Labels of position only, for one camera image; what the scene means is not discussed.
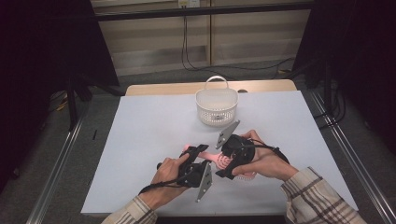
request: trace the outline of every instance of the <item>human arm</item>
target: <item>human arm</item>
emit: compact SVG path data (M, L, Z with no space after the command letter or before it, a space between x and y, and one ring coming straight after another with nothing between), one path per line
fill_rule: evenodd
M241 135L262 142L255 131ZM257 172L285 181L286 216L292 223L365 223L361 216L311 167L298 171L272 150L256 148L252 163L233 169L233 175Z
M166 158L152 178L151 184L174 180L178 175L178 167L190 154L185 154L178 159ZM109 215L102 224L112 223L138 223L151 224L157 220L154 210L171 202L178 195L183 193L187 188L179 188L177 184L171 184L171 187L161 187L150 189L144 193L135 196L128 204L117 212Z

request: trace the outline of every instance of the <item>person's right hand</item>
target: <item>person's right hand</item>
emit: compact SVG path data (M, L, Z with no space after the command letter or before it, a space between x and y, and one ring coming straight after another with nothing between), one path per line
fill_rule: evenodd
M241 134L241 137L263 142L254 130ZM254 145L261 145L259 142L253 142ZM266 177L287 181L294 176L298 170L280 159L271 149L256 147L256 153L251 163L237 166L233 169L233 175L241 175L250 172L256 172Z

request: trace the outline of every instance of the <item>basket rim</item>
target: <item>basket rim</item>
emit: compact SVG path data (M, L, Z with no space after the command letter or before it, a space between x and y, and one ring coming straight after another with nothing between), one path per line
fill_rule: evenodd
M201 92L201 91L211 91L211 90L217 90L217 89L210 89L210 90L208 90L208 89L201 89L201 90L198 90L198 92L195 93L195 103L196 103L200 108L202 108L202 109L204 109L204 110L207 110L207 111L211 111L211 112L218 112L218 111L220 112L220 111L225 111L225 110L231 110L231 109L233 109L236 105L238 105L238 102L239 102L239 94L238 94L238 92L237 92L236 90L234 90L234 89L228 88L228 90L232 91L233 93L236 93L236 103L234 103L232 106L227 107L227 108L218 109L218 110L208 109L208 108L206 108L206 107L201 106L201 105L198 103L198 101L197 101L198 93Z

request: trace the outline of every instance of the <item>wall outlet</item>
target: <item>wall outlet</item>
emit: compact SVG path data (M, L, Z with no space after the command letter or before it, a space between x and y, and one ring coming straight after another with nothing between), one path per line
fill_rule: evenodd
M200 0L189 0L189 7L200 7Z
M189 6L189 0L178 0L179 8L188 7L188 6Z

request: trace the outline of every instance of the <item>hand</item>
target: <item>hand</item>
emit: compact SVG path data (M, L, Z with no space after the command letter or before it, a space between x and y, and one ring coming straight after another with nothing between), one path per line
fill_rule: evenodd
M254 130L241 134L241 137L263 142ZM266 177L274 177L286 181L294 176L298 170L280 159L271 149L256 147L256 153L251 163L233 169L233 175L241 175L250 172L256 172Z
M165 181L170 181L170 180L176 179L178 176L178 167L189 156L190 156L190 154L187 153L178 159L166 158L163 161L163 164L157 170L157 173L155 174L155 176L152 178L151 184L156 184L159 182L165 182ZM171 185L175 186L175 188L161 187L161 188L156 188L156 189L150 189L149 191L141 193L139 195L139 197L143 200L143 202L146 203L146 205L148 207L150 207L152 210L155 210L155 209L171 202L178 195L180 195L186 189L188 189L186 187L179 188L176 183L171 184Z

